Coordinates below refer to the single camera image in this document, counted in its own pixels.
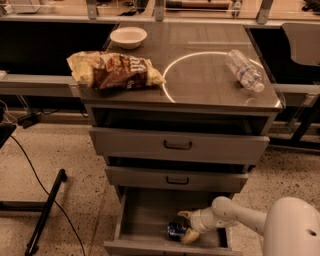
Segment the snack bag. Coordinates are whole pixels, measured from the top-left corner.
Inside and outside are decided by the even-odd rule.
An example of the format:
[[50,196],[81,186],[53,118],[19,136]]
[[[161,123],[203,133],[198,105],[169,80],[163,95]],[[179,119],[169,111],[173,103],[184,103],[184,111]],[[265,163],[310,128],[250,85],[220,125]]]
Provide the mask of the snack bag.
[[151,61],[107,52],[79,52],[67,59],[73,78],[91,88],[144,88],[165,83]]

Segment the open drawer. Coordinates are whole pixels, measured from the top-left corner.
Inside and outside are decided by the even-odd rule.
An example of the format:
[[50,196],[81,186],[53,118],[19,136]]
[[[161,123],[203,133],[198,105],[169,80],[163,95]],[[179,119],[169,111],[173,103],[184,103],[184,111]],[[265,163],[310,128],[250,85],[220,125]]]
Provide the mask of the open drawer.
[[208,232],[191,245],[167,236],[169,222],[180,210],[208,207],[208,192],[126,188],[113,241],[105,241],[110,255],[242,255],[232,251],[228,229]]
[[90,128],[98,155],[256,165],[265,151],[266,136],[200,134],[113,128]]

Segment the speckled floor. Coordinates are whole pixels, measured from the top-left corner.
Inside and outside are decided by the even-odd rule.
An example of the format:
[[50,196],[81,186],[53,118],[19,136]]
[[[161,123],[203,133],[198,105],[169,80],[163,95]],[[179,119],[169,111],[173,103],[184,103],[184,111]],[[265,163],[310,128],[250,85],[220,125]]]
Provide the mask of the speckled floor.
[[[105,240],[112,240],[120,203],[105,175],[105,163],[93,149],[87,125],[37,124],[18,127],[13,136],[21,143],[47,190],[58,171],[66,170],[56,201],[72,221],[85,255],[108,255]],[[269,146],[249,180],[234,200],[266,212],[284,196],[299,197],[320,210],[320,152]],[[0,150],[0,199],[45,201],[47,195],[13,139]],[[0,213],[0,254],[24,255],[38,213]],[[244,256],[262,255],[263,239],[244,226],[231,230],[234,250]],[[36,255],[84,255],[64,214],[54,205]]]

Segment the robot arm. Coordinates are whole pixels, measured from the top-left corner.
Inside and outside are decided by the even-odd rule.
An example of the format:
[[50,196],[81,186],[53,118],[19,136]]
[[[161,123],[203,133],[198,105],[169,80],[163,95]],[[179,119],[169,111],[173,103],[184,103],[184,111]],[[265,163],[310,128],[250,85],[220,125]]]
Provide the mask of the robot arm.
[[297,198],[279,199],[266,214],[217,197],[211,207],[178,215],[190,221],[190,231],[181,240],[184,244],[213,228],[238,222],[264,237],[264,256],[320,255],[320,213]]

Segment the cabinet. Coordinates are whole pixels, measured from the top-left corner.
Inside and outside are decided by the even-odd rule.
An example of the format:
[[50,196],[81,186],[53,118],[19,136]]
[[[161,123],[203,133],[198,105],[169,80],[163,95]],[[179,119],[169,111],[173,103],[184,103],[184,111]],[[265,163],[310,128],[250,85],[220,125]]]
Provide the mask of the cabinet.
[[183,246],[166,228],[179,210],[241,191],[268,145],[280,101],[266,75],[266,89],[256,94],[227,70],[224,52],[234,47],[257,58],[242,26],[129,25],[148,32],[143,45],[125,52],[110,43],[108,50],[149,58],[162,74],[176,65],[154,88],[80,91],[93,145],[122,205],[114,240],[104,245],[110,255],[239,255],[228,230]]

